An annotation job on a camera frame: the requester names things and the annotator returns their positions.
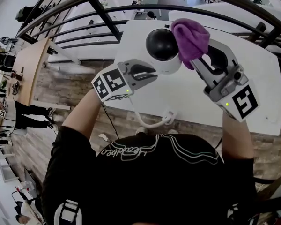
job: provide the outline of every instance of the wooden floor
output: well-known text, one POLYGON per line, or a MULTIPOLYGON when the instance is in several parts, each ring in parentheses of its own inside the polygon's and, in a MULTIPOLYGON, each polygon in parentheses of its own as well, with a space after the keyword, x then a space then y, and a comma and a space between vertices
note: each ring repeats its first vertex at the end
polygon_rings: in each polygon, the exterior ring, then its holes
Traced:
MULTIPOLYGON (((73 64, 54 64, 43 68, 37 82, 35 98, 40 101, 60 103, 74 108, 83 96, 92 88, 94 77, 90 68, 96 71, 108 66, 111 62, 83 62, 82 66, 73 64)), ((133 112, 107 108, 107 111, 120 137, 134 135, 139 127, 133 112)), ((69 111, 57 110, 54 119, 61 124, 69 111)), ((146 122, 156 122, 160 118, 144 115, 146 122)), ((176 120, 170 127, 154 129, 156 133, 166 133, 174 128, 180 133, 195 134, 215 146, 222 135, 222 129, 176 120)), ((100 110, 90 142, 92 148, 99 153, 107 142, 98 137, 106 133, 112 140, 116 139, 114 130, 103 109, 100 110)), ((24 166, 37 176, 40 182, 44 180, 46 168, 50 159, 52 142, 56 135, 50 129, 29 128, 26 135, 12 135, 11 150, 16 157, 10 159, 12 168, 23 180, 24 166)), ((281 134, 280 136, 253 134, 255 148, 254 174, 260 178, 275 179, 281 175, 281 134)))

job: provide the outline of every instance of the wooden table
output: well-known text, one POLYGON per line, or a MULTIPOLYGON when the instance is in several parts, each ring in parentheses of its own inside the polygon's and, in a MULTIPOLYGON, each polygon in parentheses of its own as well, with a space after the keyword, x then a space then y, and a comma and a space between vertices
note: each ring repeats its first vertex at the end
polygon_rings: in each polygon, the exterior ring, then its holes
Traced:
MULTIPOLYGON (((115 63, 129 59, 150 61, 150 55, 136 43, 145 43, 147 35, 169 21, 128 21, 118 47, 115 63)), ((249 79, 255 83, 260 108, 247 119, 251 132, 279 135, 281 128, 281 76, 277 57, 269 51, 226 32, 207 28, 211 39, 231 48, 249 79)), ((222 110, 204 93, 205 83, 195 71, 184 65, 171 75, 159 75, 157 80, 135 91, 131 96, 141 112, 162 116, 169 106, 178 111, 177 119, 211 126, 222 126, 222 110)), ((107 106, 133 111, 129 99, 105 102, 107 106)))
POLYGON ((16 96, 12 95, 12 85, 17 81, 15 78, 11 78, 8 80, 8 86, 10 89, 10 93, 8 94, 8 99, 13 99, 22 103, 26 106, 35 105, 40 107, 53 107, 57 109, 65 109, 70 110, 71 107, 52 104, 52 103, 45 103, 40 101, 35 101, 33 99, 34 90, 37 85, 37 78, 39 75, 39 71, 42 67, 42 64, 48 58, 48 48, 52 48, 53 50, 57 51, 58 53, 64 55, 65 57, 69 58, 74 63, 80 65, 81 61, 73 58, 70 54, 68 54, 65 50, 61 49, 55 43, 51 42, 49 38, 45 38, 42 41, 34 43, 27 48, 21 50, 16 59, 13 70, 16 71, 17 74, 23 73, 22 81, 20 83, 20 90, 16 96))

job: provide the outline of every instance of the black ball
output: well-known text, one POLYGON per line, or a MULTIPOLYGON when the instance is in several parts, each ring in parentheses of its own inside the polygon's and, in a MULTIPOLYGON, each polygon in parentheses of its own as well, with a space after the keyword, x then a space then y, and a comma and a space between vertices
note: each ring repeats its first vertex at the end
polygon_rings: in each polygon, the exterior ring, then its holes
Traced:
POLYGON ((178 54, 178 45, 174 34, 168 29, 156 29, 147 36, 146 49, 159 61, 168 61, 178 54))

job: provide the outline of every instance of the purple cloth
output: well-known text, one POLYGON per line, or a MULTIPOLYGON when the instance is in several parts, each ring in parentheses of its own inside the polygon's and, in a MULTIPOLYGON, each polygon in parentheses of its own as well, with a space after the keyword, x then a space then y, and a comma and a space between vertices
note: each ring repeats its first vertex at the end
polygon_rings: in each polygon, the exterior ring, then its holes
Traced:
POLYGON ((209 32, 200 23, 187 18, 175 20, 171 30, 178 44, 180 60, 194 70, 190 61, 208 52, 209 32))

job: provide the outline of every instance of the white cable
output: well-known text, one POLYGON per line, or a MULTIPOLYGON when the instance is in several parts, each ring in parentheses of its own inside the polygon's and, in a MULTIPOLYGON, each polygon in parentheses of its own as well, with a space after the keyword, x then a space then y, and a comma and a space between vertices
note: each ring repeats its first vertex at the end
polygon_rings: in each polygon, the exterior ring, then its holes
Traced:
POLYGON ((160 127, 160 126, 162 126, 162 125, 164 125, 164 124, 170 122, 171 117, 166 117, 164 120, 162 120, 162 121, 160 121, 160 122, 158 122, 158 123, 156 123, 156 124, 147 124, 147 123, 145 123, 145 122, 141 119, 140 113, 135 109, 131 98, 130 98, 130 97, 128 97, 128 98, 129 98, 129 101, 130 101, 130 103, 131 103, 131 105, 132 105, 132 107, 133 107, 133 110, 134 110, 134 112, 135 112, 136 118, 137 118, 137 120, 139 121, 139 123, 140 123, 141 126, 143 126, 143 127, 145 127, 145 128, 157 128, 157 127, 160 127))

